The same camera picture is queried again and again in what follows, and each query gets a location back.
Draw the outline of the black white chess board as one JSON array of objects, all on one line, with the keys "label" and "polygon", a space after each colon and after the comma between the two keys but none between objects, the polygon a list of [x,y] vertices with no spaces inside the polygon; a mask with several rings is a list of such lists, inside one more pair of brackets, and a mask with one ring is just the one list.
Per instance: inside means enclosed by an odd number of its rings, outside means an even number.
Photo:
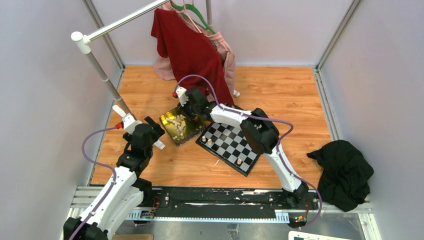
[{"label": "black white chess board", "polygon": [[[225,108],[226,110],[223,110],[218,106],[214,109],[217,120],[211,116],[212,121],[208,121],[210,124],[195,142],[246,177],[259,159],[259,155],[253,152],[240,127],[247,117],[229,111],[232,106]],[[206,142],[202,141],[202,136],[206,137]],[[212,140],[211,145],[207,144],[208,139]],[[242,159],[241,165],[237,165],[237,159]]]}]

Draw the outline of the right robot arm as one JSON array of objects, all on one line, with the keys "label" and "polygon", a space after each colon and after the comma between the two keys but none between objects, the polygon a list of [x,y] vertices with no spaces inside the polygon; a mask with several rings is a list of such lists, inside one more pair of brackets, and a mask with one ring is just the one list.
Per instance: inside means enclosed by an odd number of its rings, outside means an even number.
[{"label": "right robot arm", "polygon": [[185,89],[177,86],[172,95],[179,100],[178,108],[186,117],[226,124],[241,130],[252,151],[265,156],[277,174],[286,204],[292,209],[298,209],[306,203],[309,186],[298,176],[286,156],[274,120],[268,118],[262,109],[241,110],[208,101],[196,87]]}]

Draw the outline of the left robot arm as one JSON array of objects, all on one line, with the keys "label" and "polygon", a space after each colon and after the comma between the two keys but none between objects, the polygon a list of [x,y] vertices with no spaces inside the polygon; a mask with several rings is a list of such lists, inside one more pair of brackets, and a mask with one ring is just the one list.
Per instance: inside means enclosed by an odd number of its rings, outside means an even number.
[{"label": "left robot arm", "polygon": [[114,129],[120,127],[126,131],[123,153],[115,168],[108,167],[112,175],[93,202],[78,217],[65,221],[65,240],[111,240],[135,207],[146,207],[153,201],[152,183],[140,175],[153,156],[153,147],[165,147],[159,140],[165,131],[150,116],[140,122],[131,114]]}]

